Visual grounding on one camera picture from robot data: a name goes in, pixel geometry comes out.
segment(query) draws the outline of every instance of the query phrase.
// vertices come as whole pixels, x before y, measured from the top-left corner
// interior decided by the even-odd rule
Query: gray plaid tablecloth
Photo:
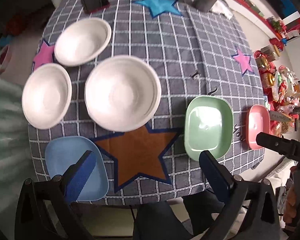
[[[90,71],[103,59],[119,54],[134,55],[149,63],[162,85],[162,98],[149,124],[152,129],[183,127],[186,108],[198,95],[218,88],[215,95],[226,99],[234,112],[234,136],[227,154],[218,161],[232,174],[239,174],[263,159],[264,149],[253,151],[245,142],[245,115],[253,104],[263,104],[263,92],[256,62],[255,74],[241,74],[232,59],[236,48],[252,55],[247,39],[233,16],[227,20],[213,13],[203,14],[191,7],[190,0],[179,0],[176,8],[182,17],[161,14],[152,18],[148,8],[132,0],[109,0],[103,11],[85,14],[80,0],[62,0],[54,11],[42,38],[54,44],[70,24],[87,17],[100,17],[111,25],[113,35],[106,49],[91,62],[66,68],[72,81],[72,101],[63,120],[48,130],[29,126],[29,140],[39,181],[49,180],[44,151],[52,139],[80,135],[94,138],[111,133],[94,123],[84,102],[84,84]],[[172,185],[138,178],[114,193],[114,164],[103,155],[109,178],[106,197],[92,203],[123,205],[157,202],[194,194],[207,186],[199,163],[191,160],[184,149],[183,135],[165,154]]]

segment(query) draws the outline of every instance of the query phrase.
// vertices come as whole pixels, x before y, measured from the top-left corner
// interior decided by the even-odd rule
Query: blue plastic plate
[[[61,137],[52,140],[45,150],[45,159],[50,177],[62,175],[70,165],[75,164],[86,150],[95,153],[96,166],[86,185],[84,185],[78,200],[93,201],[103,198],[109,189],[108,176],[97,146],[81,136]]]

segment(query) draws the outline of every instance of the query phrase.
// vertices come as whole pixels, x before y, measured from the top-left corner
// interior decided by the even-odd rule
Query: star
[[[181,132],[179,128],[152,130],[146,124],[134,131],[92,139],[114,161],[114,192],[139,176],[171,184],[162,157]]]
[[[249,70],[251,73],[254,73],[251,65],[250,65],[250,55],[244,55],[240,49],[237,49],[237,55],[232,56],[233,59],[235,59],[241,67],[241,73],[242,76]]]
[[[33,71],[35,71],[38,67],[40,67],[43,64],[52,63],[53,52],[54,52],[54,45],[50,46],[45,39],[42,39],[39,52],[37,55],[34,56],[33,59],[34,62]]]
[[[149,8],[152,18],[166,12],[181,16],[181,13],[174,7],[178,0],[135,0],[133,3],[141,4]]]

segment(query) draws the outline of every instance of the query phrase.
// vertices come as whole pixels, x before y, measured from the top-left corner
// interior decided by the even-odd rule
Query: smartphone
[[[110,6],[108,0],[81,0],[81,3],[86,13],[93,13]]]

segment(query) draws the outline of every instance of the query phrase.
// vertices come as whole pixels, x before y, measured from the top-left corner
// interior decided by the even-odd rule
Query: green plastic plate
[[[186,112],[185,148],[189,157],[199,161],[199,155],[209,150],[221,158],[231,146],[233,112],[229,103],[215,96],[198,96]]]

